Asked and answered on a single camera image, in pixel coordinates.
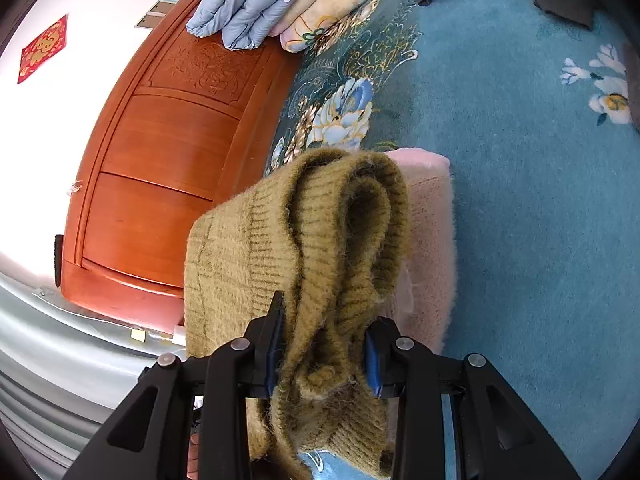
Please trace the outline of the person's left hand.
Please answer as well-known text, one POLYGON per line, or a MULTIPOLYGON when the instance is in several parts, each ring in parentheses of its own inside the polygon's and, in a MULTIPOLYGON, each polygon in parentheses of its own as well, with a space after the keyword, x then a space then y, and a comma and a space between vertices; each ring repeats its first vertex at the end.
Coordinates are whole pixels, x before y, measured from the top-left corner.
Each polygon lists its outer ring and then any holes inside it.
POLYGON ((200 439, 198 434, 191 434, 188 452, 188 464, 186 465, 186 478, 198 480, 198 451, 200 450, 200 439))

